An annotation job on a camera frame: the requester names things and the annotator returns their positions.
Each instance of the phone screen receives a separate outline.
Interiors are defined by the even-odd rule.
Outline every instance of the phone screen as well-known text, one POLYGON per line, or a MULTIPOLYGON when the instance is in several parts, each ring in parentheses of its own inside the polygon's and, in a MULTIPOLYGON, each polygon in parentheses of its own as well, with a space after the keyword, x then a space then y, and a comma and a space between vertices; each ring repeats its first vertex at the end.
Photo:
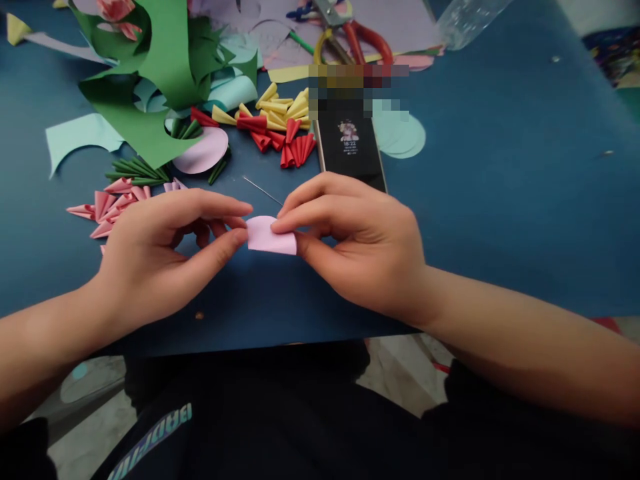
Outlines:
POLYGON ((315 132, 322 170, 387 192, 371 118, 357 111, 319 111, 315 132))

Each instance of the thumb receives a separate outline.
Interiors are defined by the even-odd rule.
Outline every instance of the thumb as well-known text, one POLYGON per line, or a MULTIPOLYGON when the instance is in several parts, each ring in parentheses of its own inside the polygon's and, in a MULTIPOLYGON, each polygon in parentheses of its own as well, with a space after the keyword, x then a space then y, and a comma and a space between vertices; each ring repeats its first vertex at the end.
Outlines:
POLYGON ((340 255, 330 246, 308 233, 294 232, 298 245, 298 256, 302 257, 318 274, 331 283, 334 272, 340 271, 340 255))
POLYGON ((202 290, 247 241, 247 230, 238 228, 220 235, 180 266, 180 275, 190 289, 202 290))

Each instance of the right hand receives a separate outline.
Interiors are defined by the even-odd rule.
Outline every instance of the right hand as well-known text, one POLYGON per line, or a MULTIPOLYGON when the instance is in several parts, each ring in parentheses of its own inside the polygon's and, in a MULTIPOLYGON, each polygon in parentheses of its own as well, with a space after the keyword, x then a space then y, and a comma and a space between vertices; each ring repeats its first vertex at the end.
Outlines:
POLYGON ((413 212, 359 180, 321 173, 287 198, 271 229, 296 231, 297 253, 340 296, 402 321, 425 296, 425 256, 413 212), (331 248, 320 238, 340 243, 331 248))

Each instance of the paper circle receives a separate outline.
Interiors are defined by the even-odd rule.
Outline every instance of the paper circle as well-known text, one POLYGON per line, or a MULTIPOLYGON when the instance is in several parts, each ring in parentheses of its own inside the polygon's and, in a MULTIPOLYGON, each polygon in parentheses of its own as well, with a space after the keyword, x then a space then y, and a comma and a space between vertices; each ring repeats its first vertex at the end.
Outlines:
POLYGON ((204 138, 173 160, 181 172, 193 175, 209 170, 227 152, 227 132, 217 127, 204 127, 202 130, 204 138))

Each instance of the purple paper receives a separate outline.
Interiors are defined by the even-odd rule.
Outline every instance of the purple paper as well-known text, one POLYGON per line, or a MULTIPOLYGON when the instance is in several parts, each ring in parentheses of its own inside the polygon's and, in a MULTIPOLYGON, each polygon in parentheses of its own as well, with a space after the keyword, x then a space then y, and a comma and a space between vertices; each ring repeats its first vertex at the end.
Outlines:
POLYGON ((290 233, 275 234, 271 231, 271 224, 275 218, 268 215, 250 218, 247 220, 247 233, 249 250, 261 250, 284 255, 295 255, 297 245, 295 235, 290 233))
POLYGON ((202 130, 204 138, 173 160, 181 172, 192 175, 209 170, 227 152, 229 138, 224 130, 217 127, 203 127, 202 130))

